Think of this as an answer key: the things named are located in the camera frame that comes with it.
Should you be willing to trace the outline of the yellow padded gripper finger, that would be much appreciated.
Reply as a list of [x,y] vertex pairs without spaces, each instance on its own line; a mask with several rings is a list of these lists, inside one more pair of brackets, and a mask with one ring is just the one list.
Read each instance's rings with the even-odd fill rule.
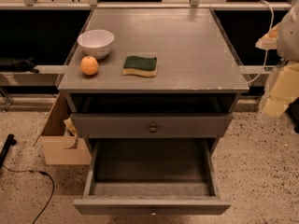
[[270,118],[280,117],[299,97],[299,63],[287,63],[278,76],[265,100],[262,113]]

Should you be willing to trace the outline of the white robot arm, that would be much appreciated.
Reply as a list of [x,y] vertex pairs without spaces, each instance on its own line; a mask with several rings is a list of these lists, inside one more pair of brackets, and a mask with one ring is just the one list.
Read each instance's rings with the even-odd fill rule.
[[258,39],[255,47],[266,51],[275,49],[287,61],[271,80],[270,91],[262,101],[262,114],[278,118],[299,98],[299,1],[281,22]]

